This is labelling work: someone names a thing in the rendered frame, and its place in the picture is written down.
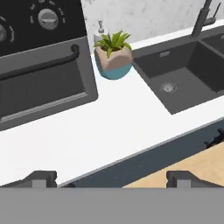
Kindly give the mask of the white soap dispenser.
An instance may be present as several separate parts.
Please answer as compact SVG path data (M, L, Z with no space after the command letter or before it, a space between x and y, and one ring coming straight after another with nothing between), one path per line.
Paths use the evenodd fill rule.
M99 40L102 40L102 36L108 36L109 30L103 26L103 22L101 20L98 21L98 28L94 33L94 43L96 44Z

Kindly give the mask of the dark grey sink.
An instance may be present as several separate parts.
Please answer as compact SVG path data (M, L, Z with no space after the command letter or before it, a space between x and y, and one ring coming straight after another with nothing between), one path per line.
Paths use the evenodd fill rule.
M224 95L224 25L133 54L133 67L172 115Z

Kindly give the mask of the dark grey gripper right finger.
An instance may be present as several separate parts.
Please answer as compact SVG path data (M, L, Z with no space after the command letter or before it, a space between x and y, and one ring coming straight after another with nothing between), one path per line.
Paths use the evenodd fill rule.
M168 171L166 173L166 187L194 188L194 187L220 187L220 185L203 180L189 171Z

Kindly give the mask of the potted plant in teal pot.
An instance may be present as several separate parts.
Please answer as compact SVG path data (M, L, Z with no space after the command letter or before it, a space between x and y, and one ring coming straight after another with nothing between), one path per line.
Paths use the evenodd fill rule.
M130 34L122 31L112 35L102 34L94 44L94 57L101 76L108 80L119 80L132 67L132 47L127 42Z

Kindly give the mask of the dark grey tap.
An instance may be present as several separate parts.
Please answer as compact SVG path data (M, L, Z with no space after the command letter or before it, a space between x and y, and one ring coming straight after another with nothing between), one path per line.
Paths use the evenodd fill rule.
M218 3L217 8L214 14L211 17L208 17L208 13L210 11L210 5L213 0L206 0L203 7L199 11L199 15L195 22L195 25L192 29L191 38L196 39L204 26L213 25L216 22L216 14L221 7L221 3Z

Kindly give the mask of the dark blue counter cabinet front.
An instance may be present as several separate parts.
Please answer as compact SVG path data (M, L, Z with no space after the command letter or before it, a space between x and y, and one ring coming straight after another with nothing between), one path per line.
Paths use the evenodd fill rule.
M123 187L224 140L224 118L60 187Z

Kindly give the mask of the grey round oven knob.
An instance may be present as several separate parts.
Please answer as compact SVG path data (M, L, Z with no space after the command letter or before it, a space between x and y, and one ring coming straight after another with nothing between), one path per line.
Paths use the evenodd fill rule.
M7 36L6 30L4 29L4 27L0 24L0 42L5 41Z
M58 25L59 18L53 10L43 9L38 13L38 22L43 28L54 30Z

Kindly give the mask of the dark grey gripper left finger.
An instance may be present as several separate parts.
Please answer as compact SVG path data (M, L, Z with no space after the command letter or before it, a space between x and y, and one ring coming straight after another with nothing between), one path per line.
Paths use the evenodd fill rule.
M27 177L3 185L6 187L48 188L56 187L56 171L33 171Z

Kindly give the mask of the black toaster oven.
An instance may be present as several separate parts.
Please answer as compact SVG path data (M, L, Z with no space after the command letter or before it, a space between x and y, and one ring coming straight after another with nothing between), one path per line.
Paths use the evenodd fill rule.
M57 14L54 30L39 24L43 9ZM0 25L0 74L69 56L75 39L88 38L81 0L0 0Z

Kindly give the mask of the dark toaster oven door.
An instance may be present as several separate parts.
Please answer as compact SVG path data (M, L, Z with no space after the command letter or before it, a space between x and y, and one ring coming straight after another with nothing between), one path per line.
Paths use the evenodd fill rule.
M73 59L0 78L0 131L98 98L88 39L71 43Z

